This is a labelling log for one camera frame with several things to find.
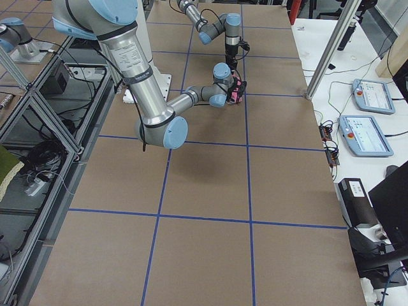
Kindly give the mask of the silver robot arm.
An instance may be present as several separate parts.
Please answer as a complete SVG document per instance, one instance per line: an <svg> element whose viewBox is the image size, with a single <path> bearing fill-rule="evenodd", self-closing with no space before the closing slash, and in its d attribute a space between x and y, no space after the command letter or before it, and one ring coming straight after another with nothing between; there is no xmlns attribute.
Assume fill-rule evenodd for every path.
<svg viewBox="0 0 408 306"><path fill-rule="evenodd" d="M57 31L74 38L96 40L108 49L109 63L117 70L135 101L140 120L136 132L144 145L177 149L186 140L188 124L184 111L207 101L212 107L239 102L246 82L236 76L239 48L249 46L240 36L241 16L224 13L213 24L203 18L192 1L178 1L198 31L203 44L225 35L225 61L213 68L213 83L191 86L167 102L154 69L138 40L138 1L53 1L53 23Z"/></svg>
<svg viewBox="0 0 408 306"><path fill-rule="evenodd" d="M180 11L186 15L194 24L200 41L208 45L221 34L224 34L225 62L231 70L231 73L237 76L238 49L242 48L246 52L250 50L248 42L240 35L242 18L239 13L215 14L216 21L210 23L204 16L203 10L197 9L193 1L177 1Z"/></svg>

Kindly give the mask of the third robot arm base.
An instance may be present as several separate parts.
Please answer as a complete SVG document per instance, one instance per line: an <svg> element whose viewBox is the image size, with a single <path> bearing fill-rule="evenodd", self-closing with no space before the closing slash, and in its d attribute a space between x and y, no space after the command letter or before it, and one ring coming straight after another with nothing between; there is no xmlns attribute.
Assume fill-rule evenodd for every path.
<svg viewBox="0 0 408 306"><path fill-rule="evenodd" d="M40 52L40 45L17 17L1 20L1 47L6 53L11 53L14 62L21 64L39 64L45 57L45 53Z"/></svg>

